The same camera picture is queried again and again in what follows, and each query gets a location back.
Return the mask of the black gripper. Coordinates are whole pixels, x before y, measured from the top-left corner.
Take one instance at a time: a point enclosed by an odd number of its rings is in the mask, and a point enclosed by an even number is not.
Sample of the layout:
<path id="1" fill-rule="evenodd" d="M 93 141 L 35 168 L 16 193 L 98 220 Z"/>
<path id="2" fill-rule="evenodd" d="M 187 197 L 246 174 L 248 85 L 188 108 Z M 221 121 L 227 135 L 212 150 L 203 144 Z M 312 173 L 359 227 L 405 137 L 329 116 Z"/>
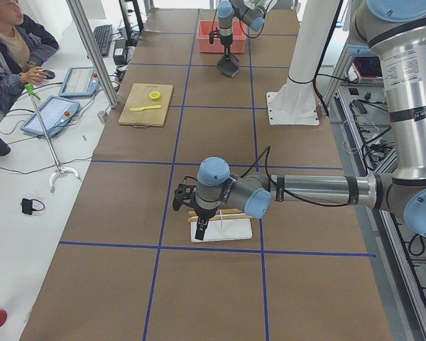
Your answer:
<path id="1" fill-rule="evenodd" d="M 216 215 L 217 207 L 209 206 L 205 208 L 199 204 L 195 204 L 195 212 L 198 216 L 195 230 L 195 240 L 203 241 L 209 220 Z"/>
<path id="2" fill-rule="evenodd" d="M 233 35 L 221 36 L 221 44 L 224 46 L 224 58 L 226 60 L 230 59 L 230 48 L 233 43 Z"/>

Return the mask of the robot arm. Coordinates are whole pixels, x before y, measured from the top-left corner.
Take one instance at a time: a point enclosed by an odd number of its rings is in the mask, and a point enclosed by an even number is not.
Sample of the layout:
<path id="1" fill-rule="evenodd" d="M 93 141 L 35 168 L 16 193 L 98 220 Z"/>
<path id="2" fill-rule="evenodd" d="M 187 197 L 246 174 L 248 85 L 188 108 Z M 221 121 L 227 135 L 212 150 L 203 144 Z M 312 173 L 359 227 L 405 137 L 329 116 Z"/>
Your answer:
<path id="1" fill-rule="evenodd" d="M 351 34 L 379 58 L 396 169 L 364 177 L 238 176 L 225 160 L 207 158 L 192 195 L 195 240 L 204 239 L 222 203 L 260 219 L 271 202 L 286 200 L 392 212 L 426 237 L 426 1 L 362 1 L 351 18 Z"/>
<path id="2" fill-rule="evenodd" d="M 253 8 L 242 0 L 220 1 L 217 7 L 217 18 L 219 24 L 219 39 L 224 46 L 224 59 L 232 61 L 234 54 L 231 52 L 233 43 L 232 21 L 237 18 L 245 23 L 252 31 L 260 33 L 265 24 L 267 13 L 275 6 L 277 1 L 257 1 Z"/>

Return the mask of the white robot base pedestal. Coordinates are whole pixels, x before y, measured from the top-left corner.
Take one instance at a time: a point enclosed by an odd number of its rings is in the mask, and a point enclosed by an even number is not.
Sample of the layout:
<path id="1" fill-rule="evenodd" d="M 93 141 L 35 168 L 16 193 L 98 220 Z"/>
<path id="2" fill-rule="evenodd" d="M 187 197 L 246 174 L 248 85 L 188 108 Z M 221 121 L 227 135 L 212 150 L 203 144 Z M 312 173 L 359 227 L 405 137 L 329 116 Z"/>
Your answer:
<path id="1" fill-rule="evenodd" d="M 287 82 L 267 97 L 271 125 L 320 124 L 316 111 L 315 78 L 322 65 L 330 32 L 336 27 L 343 2 L 308 1 L 297 35 Z"/>

